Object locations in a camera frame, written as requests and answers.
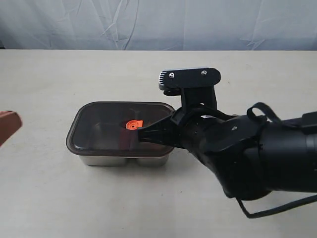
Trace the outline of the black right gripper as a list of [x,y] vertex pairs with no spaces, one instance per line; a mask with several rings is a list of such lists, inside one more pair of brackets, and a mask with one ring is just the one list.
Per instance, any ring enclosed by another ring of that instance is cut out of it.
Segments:
[[267,116],[252,109],[228,115],[216,108],[214,88],[164,89],[180,96],[181,107],[169,116],[138,130],[141,142],[186,149],[192,154],[242,154],[256,145]]

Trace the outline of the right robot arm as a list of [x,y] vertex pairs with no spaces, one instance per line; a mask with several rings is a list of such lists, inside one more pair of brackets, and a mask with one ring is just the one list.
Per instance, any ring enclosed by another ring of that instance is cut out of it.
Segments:
[[217,109],[214,88],[181,89],[182,106],[138,130],[141,142],[187,150],[225,195],[255,200],[272,191],[316,192],[317,114],[281,120],[264,103],[245,115]]

